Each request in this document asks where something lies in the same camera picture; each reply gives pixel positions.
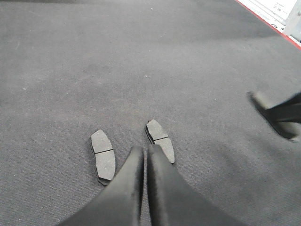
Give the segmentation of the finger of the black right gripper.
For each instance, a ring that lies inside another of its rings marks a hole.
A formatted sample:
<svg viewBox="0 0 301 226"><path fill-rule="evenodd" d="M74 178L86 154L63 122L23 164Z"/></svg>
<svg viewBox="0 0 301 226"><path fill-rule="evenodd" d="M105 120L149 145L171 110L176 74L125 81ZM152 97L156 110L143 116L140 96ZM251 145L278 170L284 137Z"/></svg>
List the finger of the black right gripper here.
<svg viewBox="0 0 301 226"><path fill-rule="evenodd" d="M275 122L301 122L301 93L265 110L268 119Z"/></svg>

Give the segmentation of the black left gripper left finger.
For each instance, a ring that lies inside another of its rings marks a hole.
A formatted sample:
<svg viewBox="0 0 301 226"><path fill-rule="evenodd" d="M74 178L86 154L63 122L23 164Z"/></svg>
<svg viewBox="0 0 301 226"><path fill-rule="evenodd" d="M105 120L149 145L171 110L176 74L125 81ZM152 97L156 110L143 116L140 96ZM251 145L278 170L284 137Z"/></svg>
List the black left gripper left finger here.
<svg viewBox="0 0 301 226"><path fill-rule="evenodd" d="M92 201L60 226L139 226L143 196L144 154L131 147L115 178Z"/></svg>

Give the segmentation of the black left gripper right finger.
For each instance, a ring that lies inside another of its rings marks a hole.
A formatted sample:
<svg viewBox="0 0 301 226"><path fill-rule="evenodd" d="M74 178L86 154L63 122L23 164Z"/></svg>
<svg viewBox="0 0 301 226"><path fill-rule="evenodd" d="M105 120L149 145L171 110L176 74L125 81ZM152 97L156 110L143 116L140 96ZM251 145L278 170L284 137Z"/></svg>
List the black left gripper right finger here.
<svg viewBox="0 0 301 226"><path fill-rule="evenodd" d="M163 153L149 145L147 193L153 226L242 226L196 192Z"/></svg>

